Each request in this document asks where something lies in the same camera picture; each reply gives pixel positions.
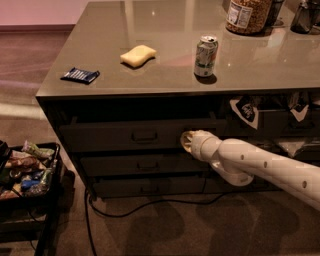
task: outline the cable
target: cable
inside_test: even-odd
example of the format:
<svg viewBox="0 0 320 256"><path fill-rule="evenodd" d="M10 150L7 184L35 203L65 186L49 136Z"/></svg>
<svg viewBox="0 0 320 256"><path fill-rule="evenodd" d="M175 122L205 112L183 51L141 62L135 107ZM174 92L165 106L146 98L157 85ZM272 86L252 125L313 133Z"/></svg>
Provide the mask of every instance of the cable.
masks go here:
<svg viewBox="0 0 320 256"><path fill-rule="evenodd" d="M120 215L113 215L113 214L108 214L108 213L104 213L102 211L100 211L98 208L96 208L93 205L93 201L92 201L92 197L89 196L89 192L87 190L85 190L84 193L84 205L85 205L85 214L86 214L86 223L87 223L87 231L88 231L88 236L89 236L89 241L90 241L90 246L91 246L91 250L94 256L97 256L96 253L96 249L94 246L94 242L93 242L93 238L92 238L92 234L91 234L91 228L90 228L90 220L89 220L89 214L88 214L88 196L89 196L89 204L91 206L91 208L101 214L102 216L105 217L110 217L110 218L123 218L123 217L127 217L130 214L133 214L134 212L148 206L148 205L152 205L152 204L157 204L157 203L163 203L163 202L173 202L173 203L183 203L183 204L196 204L196 205L209 205L212 203L215 203L216 201L218 201L221 197L231 194L233 192L226 192L223 194L218 195L217 197L215 197L214 199L210 200L210 201L204 201L204 202L199 202L199 201L185 201L185 200L176 200L176 199L160 199L160 200L155 200L152 202L148 202L145 204L142 204L140 206L138 206L137 208L131 210L130 212L124 213L124 214L120 214Z"/></svg>
<svg viewBox="0 0 320 256"><path fill-rule="evenodd" d="M14 192L17 196L19 196L20 198L25 198L24 196L22 196L17 190L15 190L14 188L11 189L12 192ZM26 210L28 211L30 217L35 221L35 222L39 222L42 223L43 221L39 221L37 220L32 214L31 214L31 210L29 208L28 205L26 205Z"/></svg>
<svg viewBox="0 0 320 256"><path fill-rule="evenodd" d="M30 240L29 242L30 242L30 245L31 245L32 249L35 251L36 247L33 245L32 240Z"/></svg>
<svg viewBox="0 0 320 256"><path fill-rule="evenodd" d="M88 213L88 194L89 192L87 189L84 191L84 206L85 206L85 214L86 214L86 223L87 223L87 231L90 241L91 250L94 256L97 256L97 252L93 243L92 234L91 234L91 228L90 228L90 220L89 220L89 213Z"/></svg>
<svg viewBox="0 0 320 256"><path fill-rule="evenodd" d="M210 200L210 201L204 201L204 202L199 202L199 201L185 201L185 200L176 200L176 199L160 199L160 200L156 200L156 201L152 201L152 202L148 202L148 203L145 203L145 204L142 204L140 206L138 206L137 208L127 212L127 213L124 213L124 214L120 214L120 215L114 215L114 214L108 214L108 213L105 213L105 212L102 212L101 210L99 210L98 208L96 208L94 205L93 205L93 201L92 201L92 198L91 196L89 196L89 204L91 206L91 208L101 214L102 216L105 216L105 217L109 217L109 218L123 218L123 217L127 217L131 214L133 214L134 212L146 207L146 206L149 206L149 205L152 205L152 204L158 204L158 203L164 203L164 202L173 202L173 203L183 203L183 204L196 204L196 205L209 205L209 204L212 204L216 201L218 201L221 197L227 195L227 194L230 194L232 192L226 192L226 193L223 193L223 194L220 194L219 196L215 197L214 199Z"/></svg>

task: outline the jar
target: jar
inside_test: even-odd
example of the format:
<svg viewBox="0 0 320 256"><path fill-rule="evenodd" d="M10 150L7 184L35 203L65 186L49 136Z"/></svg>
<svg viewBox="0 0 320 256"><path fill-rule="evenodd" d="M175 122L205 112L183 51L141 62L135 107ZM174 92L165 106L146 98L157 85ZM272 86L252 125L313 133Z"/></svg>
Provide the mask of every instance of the jar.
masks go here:
<svg viewBox="0 0 320 256"><path fill-rule="evenodd" d="M243 35L261 32L271 4L272 0L231 0L226 28Z"/></svg>
<svg viewBox="0 0 320 256"><path fill-rule="evenodd" d="M278 18L284 0L273 0L265 26L273 26Z"/></svg>

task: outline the soda can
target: soda can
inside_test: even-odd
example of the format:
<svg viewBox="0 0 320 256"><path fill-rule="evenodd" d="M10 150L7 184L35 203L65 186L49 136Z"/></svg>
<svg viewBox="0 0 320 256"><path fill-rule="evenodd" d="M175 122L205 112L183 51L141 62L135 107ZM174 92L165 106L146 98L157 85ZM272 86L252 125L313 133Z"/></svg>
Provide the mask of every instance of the soda can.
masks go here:
<svg viewBox="0 0 320 256"><path fill-rule="evenodd" d="M218 51L218 40L215 36L201 36L197 44L194 73L197 76L208 77L213 74L213 66Z"/></svg>

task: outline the yellow sponge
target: yellow sponge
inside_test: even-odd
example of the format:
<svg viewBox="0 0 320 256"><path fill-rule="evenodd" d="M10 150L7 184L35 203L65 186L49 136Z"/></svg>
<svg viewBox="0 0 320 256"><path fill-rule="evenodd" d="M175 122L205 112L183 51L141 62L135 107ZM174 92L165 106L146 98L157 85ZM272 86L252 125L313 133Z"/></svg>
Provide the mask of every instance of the yellow sponge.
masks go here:
<svg viewBox="0 0 320 256"><path fill-rule="evenodd" d="M127 63L133 68L141 66L148 59L154 58L156 56L157 51L145 46L139 45L134 47L129 52L122 54L120 56L121 62Z"/></svg>

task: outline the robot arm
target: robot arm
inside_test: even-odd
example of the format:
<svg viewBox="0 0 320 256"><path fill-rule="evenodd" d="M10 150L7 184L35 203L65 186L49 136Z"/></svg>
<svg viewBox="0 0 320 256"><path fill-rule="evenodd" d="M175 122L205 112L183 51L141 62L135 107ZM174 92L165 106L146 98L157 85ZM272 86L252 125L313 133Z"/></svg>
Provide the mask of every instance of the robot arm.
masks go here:
<svg viewBox="0 0 320 256"><path fill-rule="evenodd" d="M256 175L320 211L319 167L270 153L242 140L222 141L201 130L184 132L181 144L234 186L248 185Z"/></svg>

